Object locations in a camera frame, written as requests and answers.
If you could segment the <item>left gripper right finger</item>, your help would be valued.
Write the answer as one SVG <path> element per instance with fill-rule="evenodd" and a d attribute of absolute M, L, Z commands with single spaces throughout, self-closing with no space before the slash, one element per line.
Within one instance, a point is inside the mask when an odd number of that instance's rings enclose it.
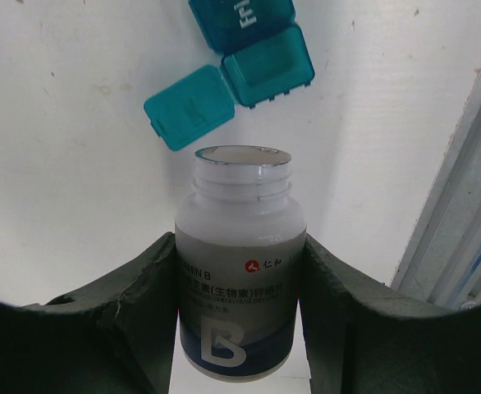
<path fill-rule="evenodd" d="M 308 237 L 300 310 L 314 393 L 481 393 L 481 305 L 453 311 L 375 281 Z"/>

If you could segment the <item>weekly pill organizer strip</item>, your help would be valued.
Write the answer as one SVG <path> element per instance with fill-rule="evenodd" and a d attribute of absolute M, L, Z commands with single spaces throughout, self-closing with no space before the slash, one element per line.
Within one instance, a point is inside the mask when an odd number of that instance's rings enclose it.
<path fill-rule="evenodd" d="M 144 103 L 151 126 L 171 151 L 230 121 L 236 106 L 254 108 L 310 85 L 315 76 L 291 0 L 191 1 L 189 6 L 222 59 Z"/>

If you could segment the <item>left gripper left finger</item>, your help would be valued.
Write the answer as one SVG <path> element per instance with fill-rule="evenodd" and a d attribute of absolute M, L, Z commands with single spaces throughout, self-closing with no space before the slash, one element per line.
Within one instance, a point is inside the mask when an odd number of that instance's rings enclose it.
<path fill-rule="evenodd" d="M 175 237 L 45 305 L 0 302 L 0 393 L 166 393 Z"/>

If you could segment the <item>white pill bottle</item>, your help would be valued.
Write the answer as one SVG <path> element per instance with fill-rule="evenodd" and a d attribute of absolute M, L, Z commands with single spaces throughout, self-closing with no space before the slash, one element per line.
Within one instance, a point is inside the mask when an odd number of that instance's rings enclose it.
<path fill-rule="evenodd" d="M 195 154 L 175 219 L 180 339 L 210 378 L 252 382 L 291 353 L 307 224 L 290 178 L 291 156 L 279 149 Z"/>

